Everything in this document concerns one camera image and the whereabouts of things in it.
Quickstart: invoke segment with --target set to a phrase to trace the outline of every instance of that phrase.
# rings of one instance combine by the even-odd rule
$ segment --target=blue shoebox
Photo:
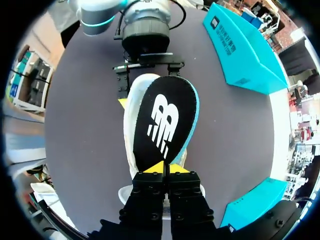
[[[243,17],[213,3],[203,25],[218,54],[227,84],[265,95],[288,87],[272,48]]]

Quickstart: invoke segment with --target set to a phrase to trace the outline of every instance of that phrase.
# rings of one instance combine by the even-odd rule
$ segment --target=brick wall
[[[290,37],[290,34],[294,30],[298,29],[298,27],[281,9],[279,9],[279,15],[281,22],[284,23],[284,28],[281,31],[277,32],[275,37],[282,45],[282,48],[286,49],[294,43],[292,41],[292,38]]]

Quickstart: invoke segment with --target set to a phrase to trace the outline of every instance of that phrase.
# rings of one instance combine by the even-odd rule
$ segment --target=black mounting bracket
[[[167,65],[169,75],[180,76],[180,69],[185,66],[185,62],[180,56],[172,53],[141,55],[136,61],[123,62],[113,68],[118,80],[118,99],[126,99],[128,97],[130,91],[130,69],[154,68],[156,65]]]

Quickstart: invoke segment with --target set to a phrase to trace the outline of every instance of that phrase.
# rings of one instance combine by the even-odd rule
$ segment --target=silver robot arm
[[[68,3],[80,19],[84,33],[89,36],[105,32],[121,10],[125,11],[123,16],[125,26],[145,18],[169,24],[171,20],[169,0],[142,0],[130,6],[134,1],[68,0]]]

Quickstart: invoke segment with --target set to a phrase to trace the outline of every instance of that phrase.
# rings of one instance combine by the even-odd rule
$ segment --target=cyan box
[[[276,53],[243,17],[213,3],[203,25],[219,56],[227,84],[266,95],[288,87]]]
[[[239,230],[254,222],[281,201],[287,188],[286,181],[268,177],[225,209],[220,227],[230,224]]]

